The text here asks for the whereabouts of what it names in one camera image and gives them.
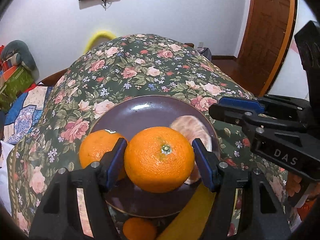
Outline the corn cob pale husk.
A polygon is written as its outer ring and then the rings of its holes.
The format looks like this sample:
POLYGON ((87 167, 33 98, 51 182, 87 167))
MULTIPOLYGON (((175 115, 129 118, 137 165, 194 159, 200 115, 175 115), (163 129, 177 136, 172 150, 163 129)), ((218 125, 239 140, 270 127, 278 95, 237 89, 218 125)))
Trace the corn cob pale husk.
POLYGON ((215 193, 201 183, 193 196, 168 225, 168 227, 157 237, 157 239, 199 239, 215 200, 215 193))

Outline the large orange with stem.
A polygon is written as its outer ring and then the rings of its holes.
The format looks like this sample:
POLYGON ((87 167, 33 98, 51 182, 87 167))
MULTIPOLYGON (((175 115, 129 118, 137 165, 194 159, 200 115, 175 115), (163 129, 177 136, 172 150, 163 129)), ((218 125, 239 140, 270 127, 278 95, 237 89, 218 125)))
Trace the large orange with stem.
POLYGON ((191 175, 194 163, 190 142, 168 127, 140 131, 124 153, 124 168, 129 179, 151 193, 167 193, 182 186, 191 175))

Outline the large orange left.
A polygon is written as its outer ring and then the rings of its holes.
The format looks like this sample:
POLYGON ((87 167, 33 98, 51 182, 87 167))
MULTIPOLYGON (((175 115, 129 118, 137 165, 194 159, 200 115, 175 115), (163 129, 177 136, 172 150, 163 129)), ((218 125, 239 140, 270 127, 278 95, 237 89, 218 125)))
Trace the large orange left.
POLYGON ((90 133, 81 143, 79 160, 82 168, 86 168, 94 161, 100 161, 103 155, 113 150, 119 138, 124 138, 120 133, 108 129, 101 129, 90 133))

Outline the small mandarin orange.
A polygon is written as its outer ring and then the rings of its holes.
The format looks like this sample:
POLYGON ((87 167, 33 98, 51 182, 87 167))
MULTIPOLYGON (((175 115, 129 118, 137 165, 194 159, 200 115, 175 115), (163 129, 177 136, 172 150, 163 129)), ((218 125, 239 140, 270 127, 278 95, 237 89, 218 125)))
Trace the small mandarin orange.
POLYGON ((127 239, 153 240, 157 236, 156 226, 144 218, 129 218, 123 225, 123 234, 127 239))

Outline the brown wooden door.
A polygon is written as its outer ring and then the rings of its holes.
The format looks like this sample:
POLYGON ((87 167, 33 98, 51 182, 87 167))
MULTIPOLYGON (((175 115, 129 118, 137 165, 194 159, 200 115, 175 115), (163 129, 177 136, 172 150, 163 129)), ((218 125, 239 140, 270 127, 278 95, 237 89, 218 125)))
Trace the brown wooden door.
POLYGON ((297 0, 251 0, 238 55, 246 90, 264 95, 276 79, 290 46, 297 0))

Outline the dark purple plate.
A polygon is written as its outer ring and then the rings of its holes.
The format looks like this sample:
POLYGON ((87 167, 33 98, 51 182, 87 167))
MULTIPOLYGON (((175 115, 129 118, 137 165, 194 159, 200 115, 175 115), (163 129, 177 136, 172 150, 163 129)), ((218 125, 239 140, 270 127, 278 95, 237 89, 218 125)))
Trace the dark purple plate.
MULTIPOLYGON (((138 132, 155 126, 168 127, 178 117, 192 115, 198 118, 211 136, 213 152, 220 156, 220 145, 211 122, 194 106, 176 98, 147 95, 121 102, 102 117, 91 128, 92 132, 109 129, 131 140, 138 132)), ((160 218, 180 212, 189 202, 199 182, 183 184, 167 193, 150 193, 141 190, 125 177, 105 194, 108 205, 131 216, 160 218)))

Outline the blue patchwork quilt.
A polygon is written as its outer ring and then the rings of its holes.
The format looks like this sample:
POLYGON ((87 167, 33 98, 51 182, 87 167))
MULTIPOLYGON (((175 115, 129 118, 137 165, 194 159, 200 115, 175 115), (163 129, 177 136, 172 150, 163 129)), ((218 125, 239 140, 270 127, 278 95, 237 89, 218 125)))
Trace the blue patchwork quilt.
POLYGON ((16 145, 38 123, 53 87, 36 86, 23 93, 8 111, 3 141, 16 145))

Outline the floral green tablecloth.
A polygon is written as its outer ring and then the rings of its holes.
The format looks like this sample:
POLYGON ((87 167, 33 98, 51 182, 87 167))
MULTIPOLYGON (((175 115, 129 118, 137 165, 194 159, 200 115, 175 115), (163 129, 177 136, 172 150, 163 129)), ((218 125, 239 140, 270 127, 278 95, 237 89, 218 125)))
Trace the floral green tablecloth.
POLYGON ((223 96, 253 98, 193 48, 169 38, 127 35, 91 49, 57 81, 39 121, 8 156, 12 216, 23 235, 57 169, 80 167, 80 144, 97 120, 145 95, 180 99, 204 115, 223 96))

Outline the green gift box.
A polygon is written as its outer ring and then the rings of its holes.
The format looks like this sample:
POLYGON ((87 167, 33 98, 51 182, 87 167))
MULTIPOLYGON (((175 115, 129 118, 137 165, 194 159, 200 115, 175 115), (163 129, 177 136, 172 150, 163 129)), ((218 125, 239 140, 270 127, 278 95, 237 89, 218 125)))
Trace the green gift box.
POLYGON ((24 67, 12 67, 10 76, 6 79, 1 76, 1 111, 7 113, 16 99, 23 94, 33 83, 34 79, 24 67))

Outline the yellow fuzzy hoop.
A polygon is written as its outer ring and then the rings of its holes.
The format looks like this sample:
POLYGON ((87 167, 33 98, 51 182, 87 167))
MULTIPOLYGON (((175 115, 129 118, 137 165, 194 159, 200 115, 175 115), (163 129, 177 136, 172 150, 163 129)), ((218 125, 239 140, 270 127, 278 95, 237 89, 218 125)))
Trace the yellow fuzzy hoop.
POLYGON ((90 51, 95 45, 97 45, 98 41, 113 40, 115 38, 117 38, 117 36, 110 31, 100 30, 100 31, 96 32, 87 42, 85 49, 84 49, 84 54, 87 53, 88 51, 90 51))

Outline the grey plush toy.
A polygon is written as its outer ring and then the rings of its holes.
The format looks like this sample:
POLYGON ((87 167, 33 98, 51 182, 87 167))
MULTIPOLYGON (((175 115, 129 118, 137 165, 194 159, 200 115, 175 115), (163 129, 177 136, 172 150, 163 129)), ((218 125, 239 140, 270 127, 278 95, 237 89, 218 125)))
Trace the grey plush toy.
POLYGON ((9 42, 1 51, 1 61, 10 63, 12 66, 22 66, 31 74, 39 75, 35 60, 23 41, 14 40, 9 42))

